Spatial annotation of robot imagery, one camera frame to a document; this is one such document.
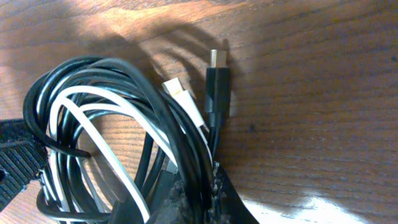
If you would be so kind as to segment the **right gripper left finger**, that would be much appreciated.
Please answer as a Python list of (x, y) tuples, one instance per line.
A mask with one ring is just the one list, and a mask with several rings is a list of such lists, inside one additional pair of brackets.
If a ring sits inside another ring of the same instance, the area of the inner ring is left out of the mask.
[(47, 150), (23, 119), (1, 121), (1, 210), (20, 193), (47, 163)]

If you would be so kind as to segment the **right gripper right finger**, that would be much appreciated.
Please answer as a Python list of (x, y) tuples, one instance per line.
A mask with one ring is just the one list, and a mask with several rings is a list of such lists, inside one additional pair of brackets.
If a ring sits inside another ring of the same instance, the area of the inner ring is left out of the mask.
[(190, 208), (180, 176), (166, 179), (162, 175), (150, 201), (149, 223), (257, 223), (221, 164), (215, 162), (214, 165), (211, 205), (202, 209), (201, 218)]

